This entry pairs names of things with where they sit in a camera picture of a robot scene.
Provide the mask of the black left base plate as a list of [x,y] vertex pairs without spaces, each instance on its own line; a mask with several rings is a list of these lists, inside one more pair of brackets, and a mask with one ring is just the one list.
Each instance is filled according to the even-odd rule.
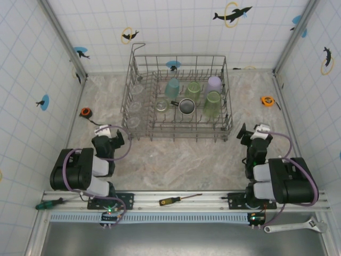
[[[116,197],[122,200],[127,210],[133,209],[134,203],[134,194],[133,193],[116,193]],[[108,199],[89,199],[87,202],[88,210],[107,210],[107,209],[121,208],[123,209],[122,203],[116,200],[108,200]]]

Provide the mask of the yellow orange tape measure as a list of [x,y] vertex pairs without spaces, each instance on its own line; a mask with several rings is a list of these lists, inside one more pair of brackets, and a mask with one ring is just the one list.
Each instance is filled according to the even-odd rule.
[[280,105],[271,96],[261,97],[261,103],[266,107],[271,107],[273,105],[277,105],[279,110],[281,110]]

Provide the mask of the black steel mug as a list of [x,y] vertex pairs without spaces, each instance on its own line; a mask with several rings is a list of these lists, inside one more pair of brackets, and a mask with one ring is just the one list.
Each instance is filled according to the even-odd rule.
[[177,106],[179,111],[183,115],[191,115],[196,108],[195,102],[192,99],[184,98],[180,100],[179,102],[171,101],[171,105]]

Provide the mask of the short green glass cup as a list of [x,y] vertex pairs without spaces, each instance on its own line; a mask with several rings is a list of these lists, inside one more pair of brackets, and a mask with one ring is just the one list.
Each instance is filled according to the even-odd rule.
[[157,99],[155,102],[155,111],[158,113],[166,113],[169,110],[169,102],[167,99]]

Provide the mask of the controller board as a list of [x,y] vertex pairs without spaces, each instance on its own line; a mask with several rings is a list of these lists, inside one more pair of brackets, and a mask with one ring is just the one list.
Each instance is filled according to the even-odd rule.
[[109,228],[114,225],[120,218],[120,210],[121,207],[113,206],[113,207],[106,207],[105,212],[101,214],[100,225],[103,229]]
[[265,224],[266,214],[264,212],[256,212],[256,213],[248,213],[247,214],[248,225],[251,229],[261,229],[261,227]]

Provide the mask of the grey metal panel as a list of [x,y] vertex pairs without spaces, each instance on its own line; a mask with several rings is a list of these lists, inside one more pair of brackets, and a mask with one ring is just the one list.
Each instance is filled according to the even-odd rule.
[[42,256],[327,256],[310,230],[267,234],[234,224],[52,223]]

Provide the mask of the aluminium frame post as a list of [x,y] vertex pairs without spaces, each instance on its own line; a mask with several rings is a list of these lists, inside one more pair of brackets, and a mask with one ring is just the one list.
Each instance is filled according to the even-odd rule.
[[83,67],[78,54],[75,52],[72,44],[65,33],[64,29],[62,28],[56,14],[54,13],[50,3],[48,0],[37,0],[38,5],[44,12],[46,18],[48,19],[49,23],[51,24],[53,30],[55,31],[57,37],[59,38],[63,48],[67,52],[70,62],[76,68],[78,75],[81,77],[82,82],[87,80],[88,74]]
[[280,56],[279,61],[276,64],[276,67],[273,69],[274,76],[277,76],[281,70],[283,69],[285,63],[289,59],[289,56],[291,55],[292,51],[294,50],[295,45],[299,41],[299,39],[302,36],[302,33],[307,28],[308,22],[315,12],[316,8],[318,7],[321,0],[309,0],[308,4],[304,10],[304,12],[301,15],[301,19],[299,22],[295,25],[295,29],[293,34],[291,35],[288,43],[286,44],[284,51],[282,52],[282,55]]

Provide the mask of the teal translucent cup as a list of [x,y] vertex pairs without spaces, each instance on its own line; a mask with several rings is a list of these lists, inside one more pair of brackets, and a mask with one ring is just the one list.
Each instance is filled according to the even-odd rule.
[[169,99],[176,99],[180,91],[180,83],[177,78],[171,78],[165,88],[165,96]]

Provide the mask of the green handled screwdriver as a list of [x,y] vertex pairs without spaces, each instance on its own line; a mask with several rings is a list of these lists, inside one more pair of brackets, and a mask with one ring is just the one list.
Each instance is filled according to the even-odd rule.
[[50,201],[44,201],[41,202],[40,204],[37,204],[35,206],[36,210],[47,210],[51,209],[57,205],[63,204],[63,198],[55,199],[55,200],[50,200]]

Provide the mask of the bright green translucent cup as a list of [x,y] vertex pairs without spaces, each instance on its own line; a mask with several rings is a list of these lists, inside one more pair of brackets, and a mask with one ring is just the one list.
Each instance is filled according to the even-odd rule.
[[196,102],[200,98],[200,92],[201,92],[200,84],[197,82],[191,82],[188,84],[185,90],[185,97]]

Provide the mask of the pale green frosted cup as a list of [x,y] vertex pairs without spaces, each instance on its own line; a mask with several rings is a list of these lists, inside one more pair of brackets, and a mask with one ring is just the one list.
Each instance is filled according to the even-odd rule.
[[203,114],[207,118],[217,118],[220,114],[221,95],[217,91],[210,91],[207,94]]

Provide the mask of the orange black tape measure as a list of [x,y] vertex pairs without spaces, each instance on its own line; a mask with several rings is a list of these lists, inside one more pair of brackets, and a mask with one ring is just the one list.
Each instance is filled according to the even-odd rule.
[[88,107],[82,108],[80,113],[79,113],[79,117],[82,117],[82,118],[88,120],[89,122],[91,122],[94,125],[100,126],[100,124],[98,124],[98,123],[94,122],[93,120],[91,120],[92,116],[93,116],[93,112]]

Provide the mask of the yellow black screwdriver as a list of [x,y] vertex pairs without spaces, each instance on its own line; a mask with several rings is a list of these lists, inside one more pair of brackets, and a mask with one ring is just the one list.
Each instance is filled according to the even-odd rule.
[[165,198],[165,199],[161,199],[159,200],[159,205],[160,206],[166,206],[166,205],[171,205],[174,204],[176,202],[180,202],[183,199],[187,199],[187,198],[193,198],[196,196],[201,196],[202,194],[194,194],[194,195],[190,195],[190,196],[184,196],[184,197],[170,197],[170,198]]

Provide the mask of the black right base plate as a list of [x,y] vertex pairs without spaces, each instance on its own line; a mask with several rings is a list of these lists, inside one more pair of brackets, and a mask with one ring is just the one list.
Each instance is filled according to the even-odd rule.
[[275,202],[268,199],[257,199],[253,195],[248,195],[246,192],[227,193],[225,197],[230,210],[275,210],[277,205]]

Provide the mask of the purple frosted cup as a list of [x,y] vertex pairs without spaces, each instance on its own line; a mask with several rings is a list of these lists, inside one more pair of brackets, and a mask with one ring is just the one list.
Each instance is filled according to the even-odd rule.
[[211,76],[208,79],[207,87],[205,89],[204,97],[206,98],[209,92],[216,91],[221,93],[222,91],[222,81],[218,76]]

